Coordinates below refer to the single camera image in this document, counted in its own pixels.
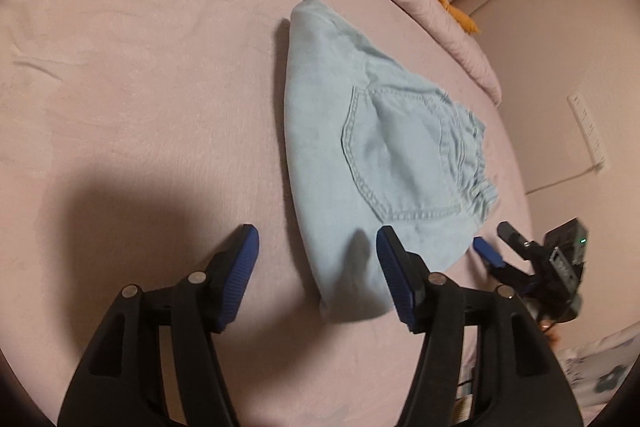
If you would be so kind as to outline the person's right hand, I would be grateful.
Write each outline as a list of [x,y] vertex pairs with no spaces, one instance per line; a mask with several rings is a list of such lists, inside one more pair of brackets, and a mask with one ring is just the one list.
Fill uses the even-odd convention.
[[538,329],[544,334],[544,338],[549,343],[549,346],[553,351],[559,349],[561,343],[561,335],[556,322],[550,319],[542,319],[538,323]]

